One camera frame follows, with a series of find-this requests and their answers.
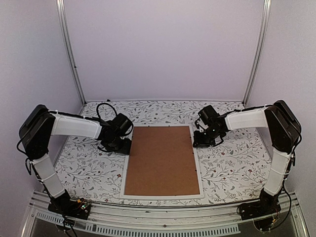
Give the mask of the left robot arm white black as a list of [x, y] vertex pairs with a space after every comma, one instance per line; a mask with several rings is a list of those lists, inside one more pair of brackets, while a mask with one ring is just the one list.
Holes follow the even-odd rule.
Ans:
[[106, 153], [128, 155], [133, 123], [122, 113], [116, 113], [112, 120], [104, 121], [100, 116], [84, 117], [59, 111], [51, 111], [39, 104], [27, 117], [19, 129], [17, 150], [27, 157], [26, 167], [33, 169], [39, 181], [50, 196], [54, 206], [62, 214], [70, 214], [73, 203], [63, 187], [49, 157], [48, 145], [51, 136], [78, 136], [100, 142], [99, 150]]

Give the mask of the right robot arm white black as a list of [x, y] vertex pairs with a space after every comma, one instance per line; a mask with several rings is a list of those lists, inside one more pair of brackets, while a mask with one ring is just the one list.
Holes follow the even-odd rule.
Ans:
[[291, 165], [295, 164], [295, 149], [302, 141], [302, 127], [287, 103], [278, 100], [273, 104], [233, 110], [222, 115], [209, 105], [198, 112], [195, 126], [195, 148], [216, 147], [216, 139], [219, 138], [220, 143], [223, 143], [223, 138], [229, 131], [246, 128], [269, 130], [273, 147], [272, 165], [255, 211], [259, 215], [266, 215], [271, 211]]

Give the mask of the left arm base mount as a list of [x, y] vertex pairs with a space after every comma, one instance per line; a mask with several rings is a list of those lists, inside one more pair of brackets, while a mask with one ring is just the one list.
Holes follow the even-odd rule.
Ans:
[[60, 196], [50, 201], [48, 210], [66, 217], [87, 220], [91, 210], [91, 203], [84, 198], [72, 200], [70, 197]]

